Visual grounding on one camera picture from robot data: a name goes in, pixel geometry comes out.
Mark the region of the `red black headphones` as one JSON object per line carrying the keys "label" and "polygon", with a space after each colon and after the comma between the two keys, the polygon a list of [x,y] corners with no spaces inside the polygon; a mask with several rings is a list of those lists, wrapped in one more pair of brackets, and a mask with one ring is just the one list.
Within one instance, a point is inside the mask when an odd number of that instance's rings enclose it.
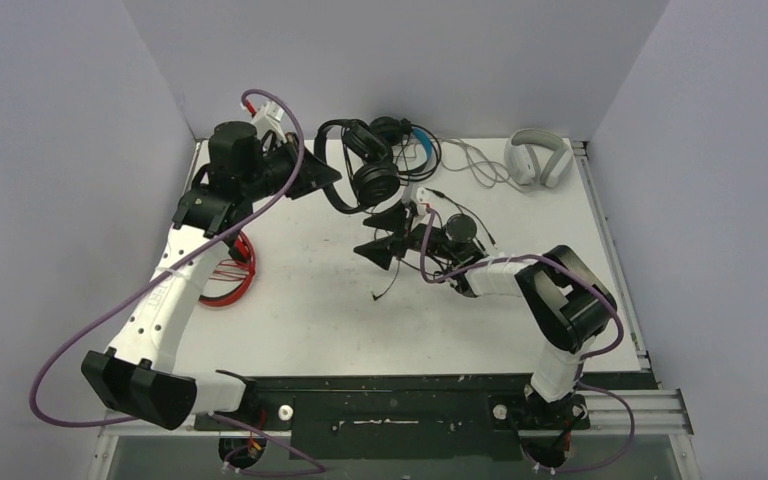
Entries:
{"label": "red black headphones", "polygon": [[240,232],[230,250],[230,258],[221,261],[210,277],[211,281],[232,282],[228,292],[210,296],[202,294],[199,302],[211,308],[229,307],[240,300],[250,289],[257,273],[257,255],[249,237]]}

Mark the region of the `white grey headphones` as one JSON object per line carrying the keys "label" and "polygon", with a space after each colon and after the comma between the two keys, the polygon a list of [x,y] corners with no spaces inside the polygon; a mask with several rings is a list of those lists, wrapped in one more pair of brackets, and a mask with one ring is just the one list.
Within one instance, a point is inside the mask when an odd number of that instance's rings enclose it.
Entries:
{"label": "white grey headphones", "polygon": [[519,186],[555,188],[572,167],[571,145],[553,132],[528,128],[514,132],[504,148],[504,163]]}

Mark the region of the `small black headphones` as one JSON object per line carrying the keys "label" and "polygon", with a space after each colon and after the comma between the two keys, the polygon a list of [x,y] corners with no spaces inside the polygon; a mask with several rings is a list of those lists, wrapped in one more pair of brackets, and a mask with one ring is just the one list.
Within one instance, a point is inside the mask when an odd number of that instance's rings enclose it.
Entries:
{"label": "small black headphones", "polygon": [[338,127],[349,184],[357,200],[350,206],[333,185],[323,188],[329,203],[340,213],[352,215],[392,198],[400,188],[392,147],[359,119],[333,119],[321,124],[314,139],[314,155],[327,160],[328,133]]}

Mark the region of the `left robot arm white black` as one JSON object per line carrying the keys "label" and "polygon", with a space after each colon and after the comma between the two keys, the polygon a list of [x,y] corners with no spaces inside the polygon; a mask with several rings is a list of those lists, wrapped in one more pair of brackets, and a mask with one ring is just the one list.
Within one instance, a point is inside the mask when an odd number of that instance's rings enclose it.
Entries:
{"label": "left robot arm white black", "polygon": [[178,202],[148,292],[106,349],[88,352],[81,365],[107,408],[168,430],[209,412],[236,430],[257,421],[259,403],[240,376],[175,372],[181,339],[214,270],[256,218],[254,204],[297,199],[341,178],[301,140],[266,149],[244,121],[218,125],[207,153]]}

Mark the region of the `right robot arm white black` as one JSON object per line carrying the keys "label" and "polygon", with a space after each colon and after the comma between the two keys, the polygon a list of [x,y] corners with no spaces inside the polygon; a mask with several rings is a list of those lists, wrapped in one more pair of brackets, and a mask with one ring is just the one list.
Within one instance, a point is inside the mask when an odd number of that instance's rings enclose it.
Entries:
{"label": "right robot arm white black", "polygon": [[467,213],[448,220],[426,203],[395,204],[364,221],[381,236],[354,253],[383,270],[408,252],[429,284],[447,284],[467,298],[508,296],[523,300],[544,338],[526,389],[528,419],[549,428],[566,412],[564,398],[575,390],[593,341],[618,318],[616,302],[601,281],[568,246],[543,255],[499,256],[478,240]]}

